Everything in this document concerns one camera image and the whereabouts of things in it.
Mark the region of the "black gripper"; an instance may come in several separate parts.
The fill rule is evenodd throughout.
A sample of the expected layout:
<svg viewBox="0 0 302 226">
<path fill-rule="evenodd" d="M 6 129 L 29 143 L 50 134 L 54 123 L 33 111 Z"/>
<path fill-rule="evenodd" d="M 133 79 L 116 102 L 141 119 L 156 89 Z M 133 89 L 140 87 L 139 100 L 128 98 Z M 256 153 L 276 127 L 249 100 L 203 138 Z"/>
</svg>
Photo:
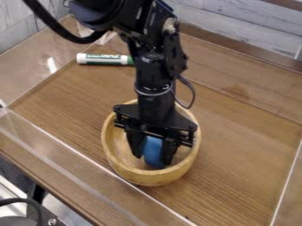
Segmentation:
<svg viewBox="0 0 302 226">
<path fill-rule="evenodd" d="M 180 146 L 193 146 L 196 123 L 181 115 L 176 106 L 169 109 L 163 104 L 121 104 L 113 107 L 114 127 L 125 132 L 128 146 L 135 158 L 143 156 L 145 137 L 161 140 L 161 160 L 167 166 Z"/>
</svg>

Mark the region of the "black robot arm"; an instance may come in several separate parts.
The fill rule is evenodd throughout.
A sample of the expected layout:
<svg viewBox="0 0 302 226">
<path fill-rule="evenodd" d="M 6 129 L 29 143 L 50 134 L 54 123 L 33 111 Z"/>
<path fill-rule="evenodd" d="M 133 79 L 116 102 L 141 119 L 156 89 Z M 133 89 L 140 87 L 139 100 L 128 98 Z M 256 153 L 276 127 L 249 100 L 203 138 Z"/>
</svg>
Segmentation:
<svg viewBox="0 0 302 226">
<path fill-rule="evenodd" d="M 171 164 L 176 150 L 191 147 L 196 123 L 183 117 L 176 106 L 176 83 L 187 54 L 180 45 L 179 22 L 163 0 L 68 0 L 76 20 L 93 32 L 78 37 L 58 24 L 37 0 L 22 0 L 34 15 L 66 40 L 88 44 L 106 31 L 118 33 L 136 68 L 136 103 L 118 104 L 114 126 L 125 132 L 131 153 L 159 169 Z"/>
</svg>

